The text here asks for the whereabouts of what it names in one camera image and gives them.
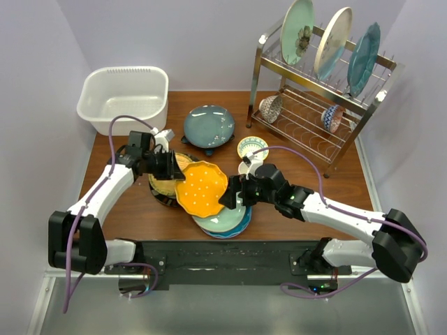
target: plastic tub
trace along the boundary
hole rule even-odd
[[[110,121],[122,114],[162,130],[168,114],[168,76],[153,66],[100,68],[85,80],[77,111],[102,135],[108,135]],[[137,121],[120,119],[112,134],[127,136],[130,131],[148,130]]]

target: orange scalloped plate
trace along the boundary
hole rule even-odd
[[[217,215],[224,207],[219,204],[219,198],[228,185],[226,175],[217,165],[205,161],[189,163],[183,173],[186,180],[175,182],[180,206],[199,218]]]

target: wooden surface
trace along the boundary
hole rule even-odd
[[[259,92],[257,101],[259,102],[269,95],[271,95],[269,92]],[[170,92],[168,101],[166,128],[171,128],[175,132],[175,137],[170,142],[170,148],[215,163],[227,175],[237,174],[240,158],[237,155],[236,147],[245,136],[259,136],[269,145],[291,146],[267,132],[259,123],[254,122],[251,128],[245,127],[249,92]],[[186,115],[193,108],[207,104],[216,104],[227,108],[236,121],[235,139],[217,148],[211,157],[207,157],[200,149],[180,142]],[[114,137],[115,148],[125,144],[126,141],[127,137]],[[325,163],[311,154],[307,155],[317,163],[322,171]],[[99,178],[109,158],[110,149],[107,137],[97,135],[81,195],[84,195]],[[287,151],[271,150],[265,162],[274,163],[291,184],[306,186],[314,190],[318,188],[318,179],[314,171],[302,159]],[[337,171],[329,179],[323,178],[323,190],[325,196],[333,200],[363,209],[372,209],[355,145],[348,150]],[[137,240],[211,239],[202,232],[181,207],[171,208],[157,202],[149,191],[147,175],[140,177],[120,197],[106,218],[103,230],[106,239],[117,237]],[[249,227],[236,239],[320,239],[321,237],[349,238],[348,235],[323,225],[285,218],[270,204],[257,204],[253,208],[253,218]]]

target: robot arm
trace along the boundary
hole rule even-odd
[[[84,197],[67,211],[56,211],[51,215],[48,228],[51,266],[65,269],[68,233],[83,207],[78,223],[79,239],[73,242],[71,249],[72,269],[97,274],[104,266],[134,259],[135,242],[106,241],[101,228],[122,193],[143,173],[153,174],[160,180],[184,180],[175,152],[168,149],[173,135],[171,130],[159,133],[155,128],[150,133],[132,131],[124,153],[116,153],[114,165],[112,159],[109,160],[101,177]]]
[[[423,253],[421,245],[400,230],[373,222],[374,219],[387,220],[420,237],[404,213],[392,209],[384,214],[329,199],[324,202],[313,190],[290,185],[273,164],[263,165],[252,153],[243,159],[248,173],[229,178],[228,188],[219,200],[221,204],[235,208],[236,194],[240,192],[239,197],[245,206],[267,202],[288,218],[324,224],[358,239],[322,239],[313,251],[306,252],[299,259],[302,266],[325,272],[342,265],[358,265],[378,268],[401,283],[411,279]]]

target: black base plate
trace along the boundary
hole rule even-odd
[[[157,290],[169,285],[307,285],[310,269],[292,269],[291,257],[313,249],[317,241],[144,241],[144,259],[160,271]],[[129,274],[126,267],[107,274]],[[339,274],[350,274],[350,267]]]

